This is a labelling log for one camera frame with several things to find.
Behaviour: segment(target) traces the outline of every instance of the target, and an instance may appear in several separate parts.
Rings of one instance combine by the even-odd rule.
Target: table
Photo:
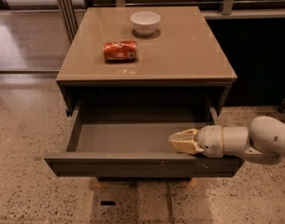
[[[130,22],[142,10],[162,18],[149,37]],[[106,62],[103,44],[122,40],[137,42],[138,59]],[[57,175],[232,176],[242,160],[178,153],[167,137],[218,123],[235,80],[198,7],[89,8],[57,76],[69,139],[45,160]]]

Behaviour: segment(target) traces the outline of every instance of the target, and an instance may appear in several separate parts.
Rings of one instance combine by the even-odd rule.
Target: speckled floor
[[[17,14],[4,14],[0,11],[0,16],[7,16],[4,26],[8,20],[11,25],[19,23],[13,18]],[[23,14],[29,20],[34,15],[37,26],[30,22],[24,32],[37,29],[44,35],[53,29],[51,21],[60,24],[59,13],[42,16],[50,17],[49,26],[42,26],[37,14]],[[58,42],[53,67],[60,67],[68,49],[63,27],[57,27],[56,38],[43,38],[45,44]],[[32,39],[18,26],[10,31]],[[13,51],[20,55],[20,63],[31,65],[40,50],[44,56],[51,52],[43,46],[20,53],[20,43],[15,44]],[[18,57],[8,58],[14,57],[13,51],[2,48],[2,67],[12,66],[6,61],[18,61]],[[285,223],[285,160],[274,166],[245,162],[233,178],[194,178],[191,182],[99,183],[91,177],[56,177],[43,157],[60,151],[65,140],[69,118],[64,109],[55,76],[0,75],[0,223]],[[285,115],[273,106],[225,107],[221,121],[227,126],[249,125],[260,115],[285,122]]]

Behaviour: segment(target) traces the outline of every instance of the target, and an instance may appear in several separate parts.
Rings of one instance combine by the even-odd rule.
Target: floor
[[[68,47],[58,12],[0,10],[0,67],[59,68]],[[260,115],[285,122],[273,106],[225,107],[220,118],[242,126]],[[190,182],[56,177],[43,157],[60,151],[69,120],[55,75],[0,75],[0,223],[285,224],[285,159]]]

